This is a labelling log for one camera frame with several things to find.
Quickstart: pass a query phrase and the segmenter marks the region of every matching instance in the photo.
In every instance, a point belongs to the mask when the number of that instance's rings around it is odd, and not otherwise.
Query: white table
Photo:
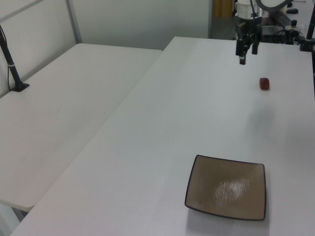
[[[161,54],[78,44],[0,99],[0,203],[29,211]]]
[[[311,55],[262,43],[242,66],[235,43],[173,39],[12,236],[313,235]],[[197,154],[265,164],[266,219],[186,208]]]

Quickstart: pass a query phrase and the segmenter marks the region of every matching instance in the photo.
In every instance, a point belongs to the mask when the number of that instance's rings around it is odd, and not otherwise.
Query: white wall
[[[75,45],[66,0],[40,1],[1,26],[22,81]],[[8,92],[6,77],[6,61],[0,51],[0,97]]]
[[[83,43],[160,49],[207,38],[212,0],[69,0]]]
[[[32,5],[40,0],[0,0],[0,22],[3,19],[10,16],[11,14],[16,14],[21,9]]]

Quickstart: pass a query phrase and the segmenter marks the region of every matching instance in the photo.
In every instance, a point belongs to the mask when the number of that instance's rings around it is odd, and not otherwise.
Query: square plate
[[[264,220],[264,165],[196,156],[186,191],[185,206],[226,218]]]

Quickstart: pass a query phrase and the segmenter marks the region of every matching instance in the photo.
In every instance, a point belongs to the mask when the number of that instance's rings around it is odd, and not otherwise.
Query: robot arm
[[[278,11],[292,0],[238,0],[236,55],[240,64],[246,64],[246,54],[252,45],[252,54],[258,53],[261,40],[261,20],[264,11]]]

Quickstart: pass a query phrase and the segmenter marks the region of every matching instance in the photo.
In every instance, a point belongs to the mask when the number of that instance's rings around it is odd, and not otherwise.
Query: black stand
[[[312,17],[311,17],[309,30],[307,32],[307,36],[306,36],[306,38],[303,36],[299,37],[299,42],[301,43],[300,51],[302,51],[302,52],[312,52],[313,51],[313,46],[315,45],[315,39],[313,38],[314,29],[315,29],[315,5],[313,8],[313,13],[312,13]]]
[[[312,53],[313,74],[314,74],[313,80],[314,80],[314,93],[315,93],[315,50],[314,50],[315,38],[313,38],[314,29],[315,29],[315,5],[313,8],[311,22],[310,22],[309,30],[307,31],[306,38],[300,36],[299,41],[298,41],[299,43],[301,43],[300,51]]]
[[[0,46],[1,46],[1,49],[3,51],[4,57],[6,59],[6,62],[8,63],[8,66],[10,68],[13,79],[15,81],[15,87],[12,89],[12,91],[21,92],[30,85],[24,84],[21,81],[20,76],[18,74],[18,71],[16,70],[14,61],[12,59],[11,53],[8,49],[7,41],[4,38],[4,35],[3,35],[1,30],[0,30]]]

